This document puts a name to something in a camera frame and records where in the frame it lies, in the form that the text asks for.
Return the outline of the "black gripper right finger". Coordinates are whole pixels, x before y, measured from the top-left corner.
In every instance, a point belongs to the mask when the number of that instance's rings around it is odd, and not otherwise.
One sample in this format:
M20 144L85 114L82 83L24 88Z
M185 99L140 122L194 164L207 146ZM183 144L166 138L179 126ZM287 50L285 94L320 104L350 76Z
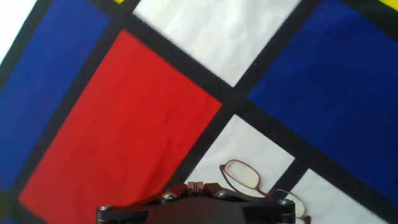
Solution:
M295 223L295 203L289 199L252 197L216 183L199 188L198 199L195 220L199 223Z

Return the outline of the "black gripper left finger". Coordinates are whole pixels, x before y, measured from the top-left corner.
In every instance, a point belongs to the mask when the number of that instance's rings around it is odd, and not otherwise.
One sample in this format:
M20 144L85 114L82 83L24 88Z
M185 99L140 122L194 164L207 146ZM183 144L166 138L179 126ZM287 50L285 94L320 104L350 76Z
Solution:
M151 210L166 203L191 196L187 184L175 184L145 199L128 205L102 205L96 209L96 224L145 223Z

